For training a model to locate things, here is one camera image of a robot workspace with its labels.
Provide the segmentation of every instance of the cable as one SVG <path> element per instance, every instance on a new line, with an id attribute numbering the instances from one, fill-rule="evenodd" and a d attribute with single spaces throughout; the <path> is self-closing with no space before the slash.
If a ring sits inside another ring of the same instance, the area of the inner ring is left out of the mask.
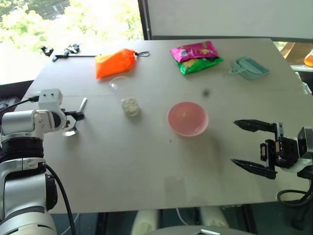
<path id="1" fill-rule="evenodd" d="M 135 52 L 135 55 L 138 57 L 148 57 L 150 55 L 149 51 Z"/>
<path id="2" fill-rule="evenodd" d="M 78 217 L 79 217 L 79 213 L 76 215 L 76 217 L 75 217 L 75 219 L 74 219 L 74 224 L 76 223 Z M 70 230 L 70 226 L 68 226 L 68 228 L 65 229 L 64 232 L 62 232 L 60 235 L 66 234 L 68 230 Z"/>
<path id="3" fill-rule="evenodd" d="M 177 215 L 178 215 L 178 218 L 180 219 L 180 221 L 181 221 L 184 225 L 188 226 L 189 224 L 181 217 L 178 208 L 176 208 L 176 212 L 177 212 Z"/>
<path id="4" fill-rule="evenodd" d="M 301 194 L 304 194 L 304 196 L 301 197 L 299 200 L 295 200 L 295 201 L 290 201 L 290 202 L 283 201 L 281 199 L 281 196 L 283 194 L 289 193 L 289 192 L 301 193 Z M 300 207 L 303 207 L 303 206 L 307 205 L 309 202 L 311 202 L 312 199 L 313 199 L 313 183 L 311 183 L 310 188 L 309 188 L 309 190 L 307 192 L 300 191 L 300 190 L 288 189 L 288 190 L 280 191 L 277 194 L 277 200 L 280 203 L 282 203 L 283 205 L 285 205 L 286 207 L 290 207 L 290 208 L 300 208 Z"/>
<path id="5" fill-rule="evenodd" d="M 59 188 L 61 190 L 64 202 L 65 202 L 65 207 L 67 208 L 67 215 L 68 215 L 68 220 L 69 220 L 70 229 L 72 231 L 72 235 L 76 235 L 75 224 L 73 221 L 73 215 L 72 215 L 72 212 L 70 210 L 67 194 L 65 193 L 62 182 L 61 182 L 60 178 L 58 177 L 58 175 L 55 173 L 55 171 L 50 166 L 46 165 L 46 168 L 51 172 L 51 174 L 54 176 L 56 182 L 59 185 Z"/>
<path id="6" fill-rule="evenodd" d="M 28 99 L 26 99 L 26 100 L 23 100 L 23 101 L 20 101 L 20 102 L 15 103 L 15 104 L 12 104 L 12 105 L 10 105 L 10 106 L 8 106 L 8 107 L 5 107 L 4 109 L 1 109 L 1 110 L 0 110 L 0 114 L 3 113 L 4 111 L 6 111 L 6 110 L 8 110 L 8 109 L 10 109 L 10 108 L 13 108 L 13 107 L 15 107 L 15 106 L 18 106 L 18 105 L 20 105 L 20 104 L 24 104 L 24 103 L 29 102 L 29 101 L 30 101 L 30 102 L 37 102 L 38 100 L 39 100 L 39 95 L 33 96 L 33 97 L 28 98 Z"/>

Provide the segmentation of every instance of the white wall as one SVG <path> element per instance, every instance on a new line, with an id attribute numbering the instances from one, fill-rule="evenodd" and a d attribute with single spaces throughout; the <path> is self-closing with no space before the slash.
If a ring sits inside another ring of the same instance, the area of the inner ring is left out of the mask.
<path id="1" fill-rule="evenodd" d="M 148 0 L 152 35 L 313 38 L 313 0 Z"/>

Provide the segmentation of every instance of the pink bowl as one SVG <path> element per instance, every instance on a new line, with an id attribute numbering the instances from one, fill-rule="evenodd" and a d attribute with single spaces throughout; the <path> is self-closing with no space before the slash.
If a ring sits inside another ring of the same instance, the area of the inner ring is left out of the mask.
<path id="1" fill-rule="evenodd" d="M 208 115 L 203 107 L 192 102 L 174 105 L 168 112 L 167 120 L 177 134 L 185 137 L 201 134 L 209 124 Z"/>

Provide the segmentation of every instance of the small glass jar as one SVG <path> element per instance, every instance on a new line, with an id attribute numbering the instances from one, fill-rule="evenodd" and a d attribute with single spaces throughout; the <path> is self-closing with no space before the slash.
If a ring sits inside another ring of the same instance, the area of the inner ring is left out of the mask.
<path id="1" fill-rule="evenodd" d="M 130 78 L 120 76 L 112 79 L 110 89 L 120 101 L 122 109 L 127 116 L 133 117 L 140 112 L 140 106 L 134 96 Z"/>

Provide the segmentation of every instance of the orange object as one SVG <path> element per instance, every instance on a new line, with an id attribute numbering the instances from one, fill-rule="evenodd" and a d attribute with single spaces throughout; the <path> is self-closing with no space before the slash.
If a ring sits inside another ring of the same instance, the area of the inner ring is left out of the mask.
<path id="1" fill-rule="evenodd" d="M 304 64 L 306 64 L 307 66 L 313 67 L 313 49 L 311 50 L 311 52 L 305 57 Z"/>
<path id="2" fill-rule="evenodd" d="M 135 64 L 134 53 L 134 50 L 122 49 L 114 54 L 96 56 L 96 79 L 131 70 Z"/>

